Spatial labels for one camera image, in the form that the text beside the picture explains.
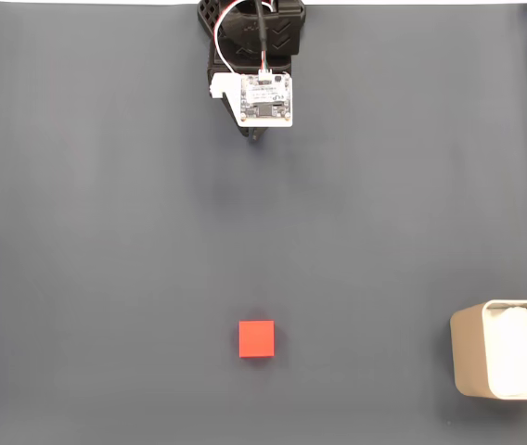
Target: gray fabric backdrop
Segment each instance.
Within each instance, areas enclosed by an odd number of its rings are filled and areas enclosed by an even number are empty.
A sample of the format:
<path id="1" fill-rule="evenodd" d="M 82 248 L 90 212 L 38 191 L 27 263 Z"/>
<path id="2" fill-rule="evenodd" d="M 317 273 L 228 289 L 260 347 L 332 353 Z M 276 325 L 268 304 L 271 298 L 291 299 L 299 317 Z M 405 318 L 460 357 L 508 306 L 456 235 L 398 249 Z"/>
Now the gray fabric backdrop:
<path id="1" fill-rule="evenodd" d="M 194 6 L 0 4 L 0 445 L 527 443 L 448 328 L 527 298 L 527 6 L 310 7 L 257 146 L 207 53 Z"/>

